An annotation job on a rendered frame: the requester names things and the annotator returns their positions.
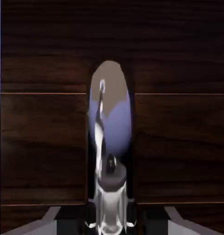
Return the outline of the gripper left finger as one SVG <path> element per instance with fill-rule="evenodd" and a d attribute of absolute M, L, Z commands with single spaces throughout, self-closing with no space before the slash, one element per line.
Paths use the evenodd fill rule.
<path fill-rule="evenodd" d="M 84 206 L 4 207 L 0 235 L 83 235 Z"/>

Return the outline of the dark wood cabinet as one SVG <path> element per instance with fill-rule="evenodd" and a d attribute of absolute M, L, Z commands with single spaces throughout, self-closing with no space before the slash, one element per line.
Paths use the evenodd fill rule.
<path fill-rule="evenodd" d="M 1 232 L 86 197 L 86 90 L 135 92 L 135 199 L 224 234 L 224 0 L 2 0 Z"/>

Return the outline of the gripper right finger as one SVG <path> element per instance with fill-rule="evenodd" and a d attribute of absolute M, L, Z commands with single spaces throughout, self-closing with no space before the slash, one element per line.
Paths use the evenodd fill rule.
<path fill-rule="evenodd" d="M 183 219 L 175 207 L 152 206 L 142 216 L 144 235 L 224 235 Z"/>

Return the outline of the curved shiny metal handle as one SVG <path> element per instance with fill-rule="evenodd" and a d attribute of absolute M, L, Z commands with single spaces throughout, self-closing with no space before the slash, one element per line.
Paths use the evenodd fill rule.
<path fill-rule="evenodd" d="M 86 124 L 85 235 L 134 235 L 134 91 L 116 60 L 93 68 Z"/>

